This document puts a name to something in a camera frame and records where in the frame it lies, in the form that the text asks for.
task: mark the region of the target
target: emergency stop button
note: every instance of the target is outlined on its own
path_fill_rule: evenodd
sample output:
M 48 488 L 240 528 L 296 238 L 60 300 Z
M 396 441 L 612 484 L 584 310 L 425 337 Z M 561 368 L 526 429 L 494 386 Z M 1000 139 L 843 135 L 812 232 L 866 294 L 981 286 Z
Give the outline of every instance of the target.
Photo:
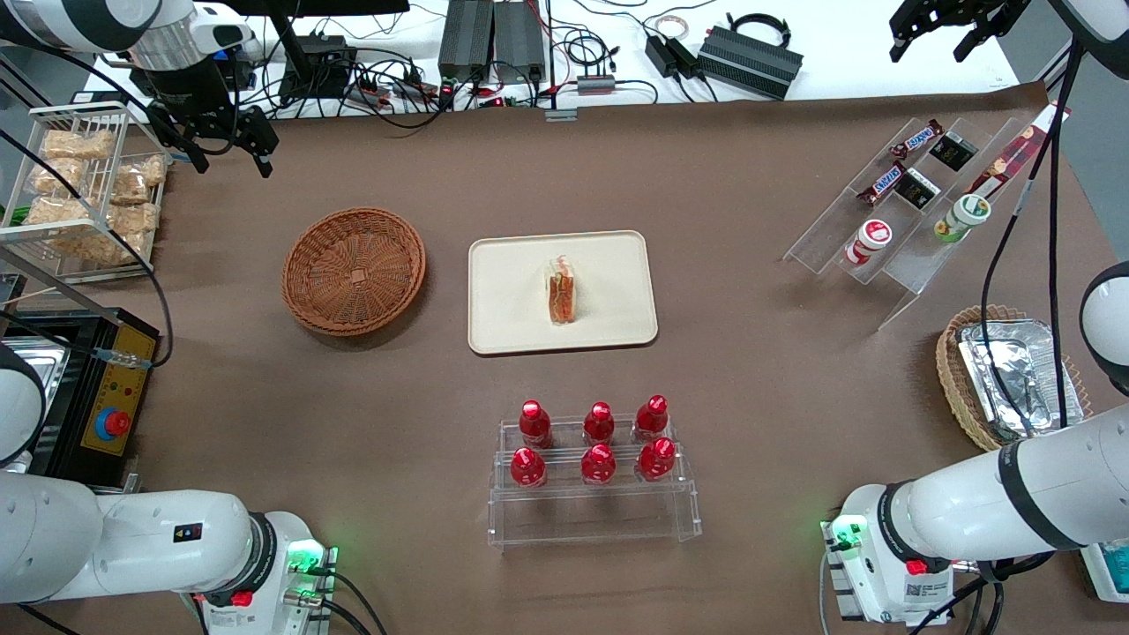
M 94 420 L 94 432 L 102 441 L 114 441 L 130 430 L 130 416 L 117 408 L 104 408 Z

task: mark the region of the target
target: red button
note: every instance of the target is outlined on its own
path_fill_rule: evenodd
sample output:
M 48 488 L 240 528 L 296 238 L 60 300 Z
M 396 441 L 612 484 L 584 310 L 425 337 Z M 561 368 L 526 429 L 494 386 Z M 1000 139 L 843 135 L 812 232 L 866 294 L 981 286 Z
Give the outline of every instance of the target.
M 111 436 L 122 436 L 130 429 L 130 416 L 121 410 L 111 412 L 106 417 L 106 432 Z

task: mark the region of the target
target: computer monitor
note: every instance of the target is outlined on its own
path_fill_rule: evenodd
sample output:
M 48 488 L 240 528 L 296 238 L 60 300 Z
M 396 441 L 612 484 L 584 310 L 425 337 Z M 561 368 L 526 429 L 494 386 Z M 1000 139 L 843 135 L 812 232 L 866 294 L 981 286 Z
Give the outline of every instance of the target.
M 268 2 L 289 17 L 402 14 L 408 0 L 219 0 L 242 16 L 270 15 Z

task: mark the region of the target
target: yellow control panel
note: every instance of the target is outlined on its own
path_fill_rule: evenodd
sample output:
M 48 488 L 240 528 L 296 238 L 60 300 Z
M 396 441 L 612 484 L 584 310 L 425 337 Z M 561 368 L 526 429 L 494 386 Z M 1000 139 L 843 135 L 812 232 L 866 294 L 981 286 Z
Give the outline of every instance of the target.
M 141 359 L 152 359 L 157 342 L 140 331 L 122 325 L 114 339 L 114 350 L 132 353 Z M 82 430 L 80 445 L 114 456 L 125 453 L 125 442 L 133 432 L 141 390 L 149 371 L 106 364 L 90 418 Z

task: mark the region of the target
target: green and white cup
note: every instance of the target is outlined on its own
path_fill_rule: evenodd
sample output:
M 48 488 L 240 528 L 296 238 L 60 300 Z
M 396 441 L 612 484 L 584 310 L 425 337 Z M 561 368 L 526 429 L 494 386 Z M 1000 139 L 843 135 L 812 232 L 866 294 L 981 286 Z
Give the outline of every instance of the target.
M 945 218 L 937 221 L 933 233 L 946 243 L 955 243 L 969 233 L 969 229 L 988 220 L 991 216 L 991 203 L 980 194 L 964 194 L 956 199 Z

